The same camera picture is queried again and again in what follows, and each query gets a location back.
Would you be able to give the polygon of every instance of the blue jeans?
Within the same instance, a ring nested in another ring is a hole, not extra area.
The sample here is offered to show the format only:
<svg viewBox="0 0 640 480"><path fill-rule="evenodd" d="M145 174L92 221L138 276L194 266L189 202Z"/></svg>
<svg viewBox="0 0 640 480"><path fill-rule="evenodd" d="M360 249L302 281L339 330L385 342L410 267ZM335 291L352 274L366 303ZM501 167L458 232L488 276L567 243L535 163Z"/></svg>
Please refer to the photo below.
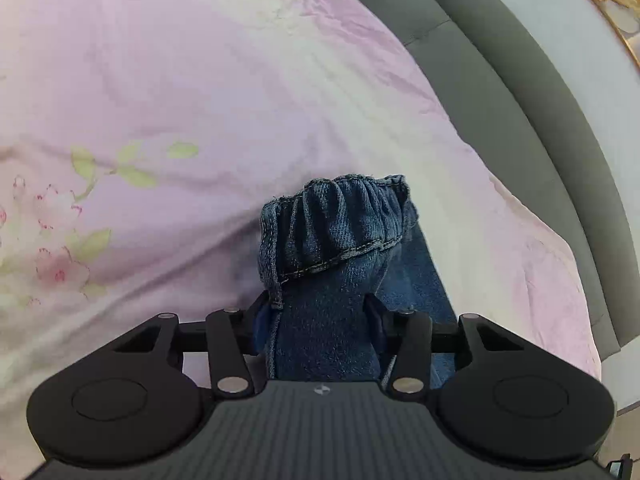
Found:
<svg viewBox="0 0 640 480"><path fill-rule="evenodd" d="M368 292L389 310L455 322L417 219L401 175L312 180L264 206L258 265L271 303L270 378L379 379L362 310ZM452 355L433 355L432 387L453 372Z"/></svg>

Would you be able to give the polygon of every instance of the gray headboard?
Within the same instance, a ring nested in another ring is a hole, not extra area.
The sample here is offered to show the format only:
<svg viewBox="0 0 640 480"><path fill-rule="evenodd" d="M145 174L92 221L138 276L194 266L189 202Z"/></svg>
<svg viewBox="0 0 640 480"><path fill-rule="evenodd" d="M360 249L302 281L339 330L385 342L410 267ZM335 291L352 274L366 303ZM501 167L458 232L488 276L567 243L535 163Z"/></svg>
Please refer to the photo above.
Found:
<svg viewBox="0 0 640 480"><path fill-rule="evenodd" d="M500 0L361 0L460 137L571 246L601 359L640 334L640 274L609 166L553 64Z"/></svg>

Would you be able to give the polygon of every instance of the bed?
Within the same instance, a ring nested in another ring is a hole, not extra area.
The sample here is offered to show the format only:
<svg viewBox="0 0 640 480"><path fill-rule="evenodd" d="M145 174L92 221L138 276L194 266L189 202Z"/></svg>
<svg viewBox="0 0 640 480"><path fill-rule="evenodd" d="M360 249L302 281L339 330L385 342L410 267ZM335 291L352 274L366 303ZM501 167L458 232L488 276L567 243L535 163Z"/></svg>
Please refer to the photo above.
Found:
<svg viewBox="0 0 640 480"><path fill-rule="evenodd" d="M158 312L249 306L260 210L313 178L405 174L457 314L598 378L640 332L613 180L522 26L498 0L361 1L378 18L0 0L4 480L42 460L24 410L45 378Z"/></svg>

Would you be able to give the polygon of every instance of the small logo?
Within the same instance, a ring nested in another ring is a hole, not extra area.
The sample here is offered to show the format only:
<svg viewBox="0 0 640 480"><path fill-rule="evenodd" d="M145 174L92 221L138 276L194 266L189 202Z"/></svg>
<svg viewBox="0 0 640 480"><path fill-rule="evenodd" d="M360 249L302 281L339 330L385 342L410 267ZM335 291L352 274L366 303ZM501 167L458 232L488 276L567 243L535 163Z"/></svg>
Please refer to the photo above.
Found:
<svg viewBox="0 0 640 480"><path fill-rule="evenodd" d="M314 391L320 396L325 396L331 393L331 388L329 388L326 384L320 384L320 386L316 386L314 388Z"/></svg>

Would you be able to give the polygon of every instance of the wall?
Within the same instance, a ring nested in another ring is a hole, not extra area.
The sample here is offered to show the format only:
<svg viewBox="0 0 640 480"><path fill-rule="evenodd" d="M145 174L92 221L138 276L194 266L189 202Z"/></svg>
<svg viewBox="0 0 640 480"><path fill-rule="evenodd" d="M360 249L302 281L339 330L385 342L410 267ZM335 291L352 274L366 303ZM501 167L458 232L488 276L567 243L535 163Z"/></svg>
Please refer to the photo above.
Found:
<svg viewBox="0 0 640 480"><path fill-rule="evenodd" d="M613 428L598 453L598 462L606 465L619 460L625 453L632 460L640 459L640 408L616 417ZM632 480L640 479L640 463L634 465Z"/></svg>
<svg viewBox="0 0 640 480"><path fill-rule="evenodd" d="M640 70L590 0L502 1L549 56L582 108L611 168L640 254ZM603 380L619 408L640 400L640 338L604 361Z"/></svg>

